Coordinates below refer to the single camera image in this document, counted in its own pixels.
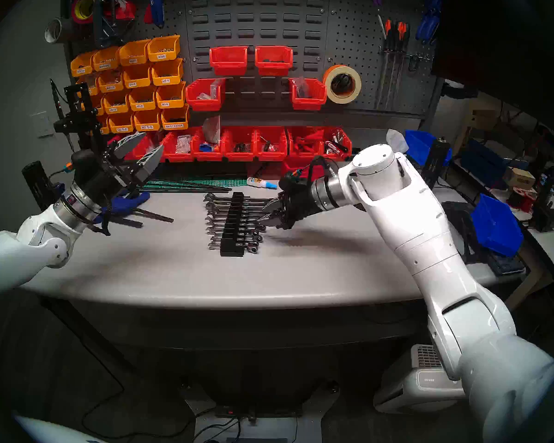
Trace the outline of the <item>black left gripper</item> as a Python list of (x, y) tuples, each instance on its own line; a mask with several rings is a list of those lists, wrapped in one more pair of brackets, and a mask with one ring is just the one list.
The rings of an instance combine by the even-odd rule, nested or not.
[(74, 183), (93, 203), (108, 203), (120, 194), (129, 194), (144, 185), (160, 164), (163, 145), (138, 160), (126, 160), (146, 132), (112, 140), (102, 152), (80, 150), (72, 154)]

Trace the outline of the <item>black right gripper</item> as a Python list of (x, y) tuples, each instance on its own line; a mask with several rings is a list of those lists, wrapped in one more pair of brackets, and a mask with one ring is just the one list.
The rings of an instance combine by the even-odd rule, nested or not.
[(298, 221), (322, 212), (311, 193), (311, 184), (293, 172), (287, 172), (279, 180), (282, 190), (277, 197), (271, 198), (262, 208), (266, 214), (261, 217), (261, 225), (289, 230)]

